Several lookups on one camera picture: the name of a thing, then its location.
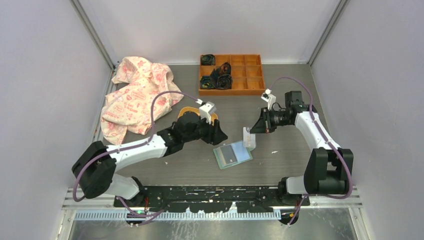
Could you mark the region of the white VIP card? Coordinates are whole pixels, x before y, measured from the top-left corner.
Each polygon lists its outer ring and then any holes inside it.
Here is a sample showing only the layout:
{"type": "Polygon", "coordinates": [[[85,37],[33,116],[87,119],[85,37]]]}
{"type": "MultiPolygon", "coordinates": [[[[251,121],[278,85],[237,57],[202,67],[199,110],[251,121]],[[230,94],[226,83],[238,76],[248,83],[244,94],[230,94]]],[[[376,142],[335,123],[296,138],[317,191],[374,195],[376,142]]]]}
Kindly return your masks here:
{"type": "Polygon", "coordinates": [[[256,135],[250,133],[251,129],[249,127],[243,127],[243,146],[247,149],[256,148],[256,135]]]}

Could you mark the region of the yellow oval tray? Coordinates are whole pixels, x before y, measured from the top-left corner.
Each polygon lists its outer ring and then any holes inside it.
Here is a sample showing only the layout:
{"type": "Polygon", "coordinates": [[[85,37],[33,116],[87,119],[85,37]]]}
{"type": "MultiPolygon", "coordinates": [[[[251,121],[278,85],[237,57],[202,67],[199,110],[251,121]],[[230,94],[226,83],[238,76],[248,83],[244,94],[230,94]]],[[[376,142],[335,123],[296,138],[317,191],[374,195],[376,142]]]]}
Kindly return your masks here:
{"type": "MultiPolygon", "coordinates": [[[[196,113],[198,116],[200,116],[200,110],[198,108],[185,106],[180,110],[177,118],[180,118],[181,116],[183,116],[187,112],[193,112],[193,113],[196,113]]],[[[211,120],[214,121],[214,120],[217,120],[217,119],[218,119],[218,115],[216,113],[213,113],[211,115],[211,120]]]]}

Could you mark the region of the light green card holder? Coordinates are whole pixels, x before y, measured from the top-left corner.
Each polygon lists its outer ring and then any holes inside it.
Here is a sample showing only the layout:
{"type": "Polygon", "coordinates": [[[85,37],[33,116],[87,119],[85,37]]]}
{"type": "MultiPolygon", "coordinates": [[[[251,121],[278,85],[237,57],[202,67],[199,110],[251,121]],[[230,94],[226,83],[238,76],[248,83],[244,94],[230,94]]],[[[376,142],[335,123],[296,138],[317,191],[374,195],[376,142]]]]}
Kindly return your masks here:
{"type": "Polygon", "coordinates": [[[237,158],[237,162],[235,164],[232,164],[232,165],[223,166],[223,163],[222,163],[222,160],[221,160],[221,151],[220,151],[220,147],[222,147],[222,146],[214,148],[213,153],[214,153],[214,156],[216,158],[217,164],[218,164],[218,166],[221,170],[239,165],[239,164],[244,163],[244,162],[251,161],[253,159],[252,154],[251,154],[251,149],[244,147],[242,140],[237,141],[237,142],[233,142],[231,144],[226,144],[226,145],[232,146],[233,151],[235,153],[235,156],[237,158]]]}

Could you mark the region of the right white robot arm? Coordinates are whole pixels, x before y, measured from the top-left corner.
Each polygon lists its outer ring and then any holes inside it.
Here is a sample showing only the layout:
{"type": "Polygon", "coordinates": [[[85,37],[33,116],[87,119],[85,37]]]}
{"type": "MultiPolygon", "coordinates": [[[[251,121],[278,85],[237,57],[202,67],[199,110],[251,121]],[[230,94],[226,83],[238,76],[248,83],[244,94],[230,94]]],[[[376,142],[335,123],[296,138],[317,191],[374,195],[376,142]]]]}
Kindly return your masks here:
{"type": "Polygon", "coordinates": [[[261,108],[257,122],[246,131],[247,135],[254,136],[273,133],[277,127],[295,126],[311,150],[304,174],[281,180],[281,189],[277,192],[279,202],[291,205],[298,195],[348,197],[353,190],[353,152],[331,138],[315,107],[304,103],[300,91],[289,91],[284,97],[285,107],[275,109],[276,97],[266,89],[261,99],[267,106],[261,108]]]}

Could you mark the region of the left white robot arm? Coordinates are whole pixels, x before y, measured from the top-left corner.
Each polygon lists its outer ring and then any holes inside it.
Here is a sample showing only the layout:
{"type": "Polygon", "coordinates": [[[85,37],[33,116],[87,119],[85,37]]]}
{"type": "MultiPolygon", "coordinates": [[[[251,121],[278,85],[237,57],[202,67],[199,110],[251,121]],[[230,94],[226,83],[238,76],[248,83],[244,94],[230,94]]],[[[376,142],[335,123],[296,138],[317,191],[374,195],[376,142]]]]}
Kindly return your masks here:
{"type": "Polygon", "coordinates": [[[170,127],[138,141],[121,145],[104,145],[92,142],[72,166],[74,188],[81,188],[82,197],[73,193],[76,202],[94,199],[102,194],[113,194],[126,199],[133,206],[141,206],[146,193],[135,177],[123,177],[117,172],[125,167],[148,159],[172,155],[186,143],[202,140],[213,146],[228,139],[221,130],[220,121],[207,122],[196,113],[184,113],[170,127]]]}

